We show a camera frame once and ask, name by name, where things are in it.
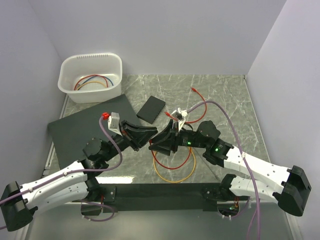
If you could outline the large black network switch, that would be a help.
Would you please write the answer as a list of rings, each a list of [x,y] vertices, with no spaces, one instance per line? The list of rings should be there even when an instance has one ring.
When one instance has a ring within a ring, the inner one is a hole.
[[[134,125],[141,124],[124,94],[48,124],[60,169],[81,158],[83,148],[92,138],[107,140],[100,128],[99,118],[103,113],[112,112],[118,113],[121,121],[126,120]]]

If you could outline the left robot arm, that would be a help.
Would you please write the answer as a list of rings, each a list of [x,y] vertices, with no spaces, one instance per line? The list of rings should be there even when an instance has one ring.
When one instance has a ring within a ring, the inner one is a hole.
[[[19,230],[35,215],[68,202],[97,200],[102,193],[96,177],[118,168],[125,149],[139,151],[158,132],[156,127],[137,126],[124,120],[114,129],[116,134],[110,136],[103,119],[98,122],[107,140],[92,138],[79,159],[56,173],[24,184],[14,181],[5,187],[0,198],[4,229]]]

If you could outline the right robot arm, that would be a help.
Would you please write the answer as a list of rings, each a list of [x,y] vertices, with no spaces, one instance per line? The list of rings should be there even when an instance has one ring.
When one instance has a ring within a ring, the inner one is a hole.
[[[170,120],[165,129],[150,141],[149,149],[170,155],[178,147],[204,149],[203,157],[212,165],[237,171],[251,177],[227,175],[221,182],[220,195],[230,200],[248,196],[276,203],[296,217],[304,213],[312,187],[305,171],[297,166],[279,166],[250,154],[220,139],[220,131],[211,120],[203,121],[197,130],[183,130]]]

